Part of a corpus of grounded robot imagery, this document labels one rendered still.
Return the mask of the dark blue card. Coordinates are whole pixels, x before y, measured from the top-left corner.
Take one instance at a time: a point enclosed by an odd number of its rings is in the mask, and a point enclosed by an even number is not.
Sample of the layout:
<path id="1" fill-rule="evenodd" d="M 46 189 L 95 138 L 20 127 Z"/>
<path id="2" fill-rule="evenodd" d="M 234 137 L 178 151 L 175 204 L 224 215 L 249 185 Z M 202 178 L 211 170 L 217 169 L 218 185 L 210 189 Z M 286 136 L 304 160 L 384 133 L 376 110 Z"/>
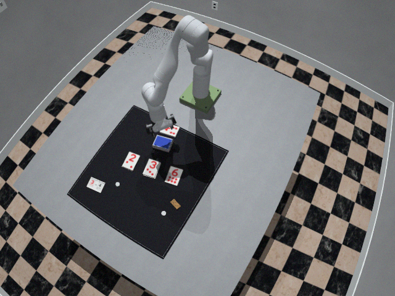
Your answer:
<path id="1" fill-rule="evenodd" d="M 172 144 L 172 141 L 173 141 L 173 139 L 157 135 L 154 140 L 153 146 L 169 150 L 169 148 Z"/>

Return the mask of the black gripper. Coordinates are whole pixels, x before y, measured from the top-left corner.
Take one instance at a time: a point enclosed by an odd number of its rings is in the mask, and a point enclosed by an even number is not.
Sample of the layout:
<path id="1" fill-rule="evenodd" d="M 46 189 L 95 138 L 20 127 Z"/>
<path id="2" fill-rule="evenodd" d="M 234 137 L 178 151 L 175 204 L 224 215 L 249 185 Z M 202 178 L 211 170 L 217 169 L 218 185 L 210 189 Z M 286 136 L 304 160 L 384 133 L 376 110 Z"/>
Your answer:
<path id="1" fill-rule="evenodd" d="M 176 120 L 175 120 L 175 118 L 174 118 L 174 116 L 173 116 L 173 114 L 170 114 L 170 117 L 167 117 L 168 118 L 168 120 L 172 120 L 172 123 L 173 124 L 176 124 L 177 122 L 176 122 Z M 166 118 L 166 120 L 167 120 L 167 118 Z M 152 121 L 151 121 L 152 122 Z M 153 130 L 152 130 L 152 126 L 154 126 L 155 125 L 155 123 L 154 122 L 152 122 L 150 125 L 148 125 L 148 124 L 146 124 L 146 132 L 147 132 L 147 134 L 152 134 L 152 136 L 154 136 L 155 137 L 155 134 L 154 134 L 154 132 L 153 132 Z M 173 125 L 170 127 L 171 128 L 171 130 L 173 129 Z"/>

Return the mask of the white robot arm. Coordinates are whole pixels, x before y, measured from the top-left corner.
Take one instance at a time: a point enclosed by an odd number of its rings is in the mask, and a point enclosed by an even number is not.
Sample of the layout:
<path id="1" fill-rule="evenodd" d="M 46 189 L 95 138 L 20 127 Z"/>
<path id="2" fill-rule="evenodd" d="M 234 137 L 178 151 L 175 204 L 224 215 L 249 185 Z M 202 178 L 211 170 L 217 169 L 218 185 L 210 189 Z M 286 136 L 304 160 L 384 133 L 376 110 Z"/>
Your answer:
<path id="1" fill-rule="evenodd" d="M 166 120 L 167 113 L 163 101 L 169 83 L 178 68 L 178 47 L 181 39 L 187 41 L 191 62 L 195 65 L 193 69 L 193 96 L 198 99 L 208 96 L 213 60 L 213 51 L 209 49 L 208 37 L 208 26 L 190 15 L 183 17 L 178 23 L 165 55 L 153 76 L 154 83 L 146 83 L 141 90 L 148 106 L 151 121 L 155 123 L 152 127 L 153 132 L 164 130 L 173 125 L 171 120 Z"/>

